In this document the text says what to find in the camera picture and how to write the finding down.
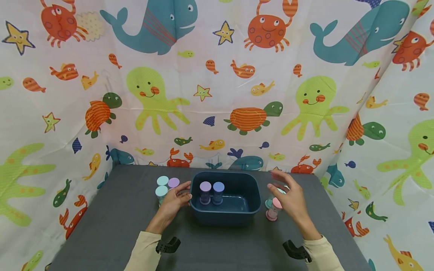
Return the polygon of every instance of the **gray tabletop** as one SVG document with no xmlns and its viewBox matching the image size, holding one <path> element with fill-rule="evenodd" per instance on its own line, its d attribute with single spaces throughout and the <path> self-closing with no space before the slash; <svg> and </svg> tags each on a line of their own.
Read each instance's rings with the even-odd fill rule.
<svg viewBox="0 0 434 271">
<path fill-rule="evenodd" d="M 159 176 L 191 180 L 204 169 L 118 165 L 99 190 L 80 223 L 50 266 L 50 271 L 119 271 L 131 255 L 140 231 L 158 209 L 154 194 Z M 256 178 L 262 201 L 270 195 L 268 172 L 248 172 Z M 358 246 L 314 175 L 292 174 L 303 187 L 306 204 L 317 229 L 332 244 L 346 271 L 370 271 Z M 174 254 L 163 254 L 157 270 L 164 271 L 281 271 L 307 270 L 303 260 L 290 258 L 283 242 L 298 247 L 302 237 L 287 214 L 265 217 L 264 203 L 248 227 L 201 226 L 191 208 L 183 208 L 163 233 L 169 242 L 181 240 Z"/>
</svg>

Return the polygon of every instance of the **purple cap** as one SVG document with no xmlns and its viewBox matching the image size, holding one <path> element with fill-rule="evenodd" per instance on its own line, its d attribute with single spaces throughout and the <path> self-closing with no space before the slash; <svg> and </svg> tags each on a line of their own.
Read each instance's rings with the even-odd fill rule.
<svg viewBox="0 0 434 271">
<path fill-rule="evenodd" d="M 179 179 L 178 178 L 170 178 L 169 183 L 167 184 L 170 188 L 175 188 L 179 185 Z"/>
<path fill-rule="evenodd" d="M 202 182 L 200 188 L 203 192 L 209 192 L 211 190 L 211 184 L 209 182 Z"/>
<path fill-rule="evenodd" d="M 223 192 L 224 190 L 224 184 L 221 182 L 216 182 L 213 184 L 213 189 L 215 192 Z"/>
</svg>

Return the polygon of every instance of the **blue plastic bin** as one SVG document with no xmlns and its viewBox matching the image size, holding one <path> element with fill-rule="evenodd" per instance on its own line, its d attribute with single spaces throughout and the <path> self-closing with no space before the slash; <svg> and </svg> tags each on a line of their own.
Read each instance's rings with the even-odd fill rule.
<svg viewBox="0 0 434 271">
<path fill-rule="evenodd" d="M 223 202 L 220 205 L 200 203 L 200 184 L 208 181 L 224 184 Z M 261 207 L 258 182 L 247 173 L 203 171 L 191 182 L 190 205 L 200 224 L 217 226 L 246 226 Z"/>
</svg>

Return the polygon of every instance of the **beige sleeve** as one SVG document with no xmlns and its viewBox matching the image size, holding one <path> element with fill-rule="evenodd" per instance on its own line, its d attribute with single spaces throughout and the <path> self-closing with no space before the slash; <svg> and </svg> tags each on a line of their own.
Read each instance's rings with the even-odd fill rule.
<svg viewBox="0 0 434 271">
<path fill-rule="evenodd" d="M 124 271 L 155 271 L 161 255 L 155 251 L 160 234 L 140 232 Z"/>
<path fill-rule="evenodd" d="M 312 262 L 307 263 L 309 271 L 344 271 L 332 245 L 324 236 L 319 240 L 304 240 L 303 246 L 312 258 Z"/>
</svg>

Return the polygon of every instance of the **black clamp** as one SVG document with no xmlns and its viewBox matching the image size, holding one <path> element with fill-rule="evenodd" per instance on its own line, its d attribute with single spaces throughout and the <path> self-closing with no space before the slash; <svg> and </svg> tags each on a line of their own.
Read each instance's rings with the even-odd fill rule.
<svg viewBox="0 0 434 271">
<path fill-rule="evenodd" d="M 155 251 L 157 253 L 159 253 L 159 252 L 161 252 L 161 253 L 175 253 L 180 244 L 181 244 L 181 240 L 179 240 L 176 237 L 173 237 L 169 243 L 166 243 L 163 240 L 160 240 L 157 244 L 157 247 L 155 248 Z"/>
<path fill-rule="evenodd" d="M 291 258 L 297 259 L 297 260 L 303 260 L 306 259 L 307 262 L 312 262 L 312 258 L 310 257 L 309 253 L 307 253 L 306 249 L 301 247 L 296 247 L 294 243 L 291 240 L 288 240 L 284 242 L 283 248 L 285 249 L 288 256 Z"/>
</svg>

